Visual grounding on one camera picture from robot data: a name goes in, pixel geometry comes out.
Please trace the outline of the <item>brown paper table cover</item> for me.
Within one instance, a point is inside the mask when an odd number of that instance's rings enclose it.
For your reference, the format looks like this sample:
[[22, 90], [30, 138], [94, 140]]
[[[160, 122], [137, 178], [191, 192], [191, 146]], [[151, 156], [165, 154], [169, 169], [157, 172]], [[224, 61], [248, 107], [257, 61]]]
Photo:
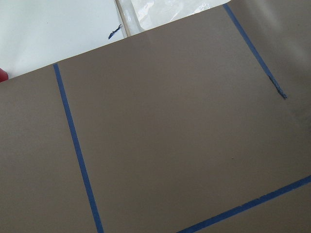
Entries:
[[310, 1], [232, 0], [2, 82], [0, 230], [310, 232]]

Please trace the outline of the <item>blue thread scrap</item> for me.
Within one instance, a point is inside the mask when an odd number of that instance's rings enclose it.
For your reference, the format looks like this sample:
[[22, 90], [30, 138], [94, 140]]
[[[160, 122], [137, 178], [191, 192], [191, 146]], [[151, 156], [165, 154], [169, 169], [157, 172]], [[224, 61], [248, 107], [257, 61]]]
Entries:
[[121, 29], [121, 27], [122, 27], [122, 24], [120, 24], [120, 25], [118, 26], [117, 29], [115, 29], [114, 31], [112, 31], [112, 32], [109, 34], [108, 39], [111, 39], [111, 37], [112, 37], [116, 32], [118, 32], [118, 31]]

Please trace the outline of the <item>clear plastic bag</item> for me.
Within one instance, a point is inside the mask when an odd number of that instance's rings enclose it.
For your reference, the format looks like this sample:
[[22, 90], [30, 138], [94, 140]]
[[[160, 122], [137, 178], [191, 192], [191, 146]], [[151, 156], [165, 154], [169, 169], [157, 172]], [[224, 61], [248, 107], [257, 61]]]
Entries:
[[227, 0], [117, 0], [124, 33], [136, 35], [167, 23], [227, 4]]

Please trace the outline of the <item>red cylinder tube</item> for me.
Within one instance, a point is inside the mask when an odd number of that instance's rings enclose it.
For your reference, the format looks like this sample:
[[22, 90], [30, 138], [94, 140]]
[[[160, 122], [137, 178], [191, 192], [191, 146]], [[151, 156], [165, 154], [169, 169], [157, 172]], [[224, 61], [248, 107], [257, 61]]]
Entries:
[[8, 73], [0, 68], [0, 82], [8, 80]]

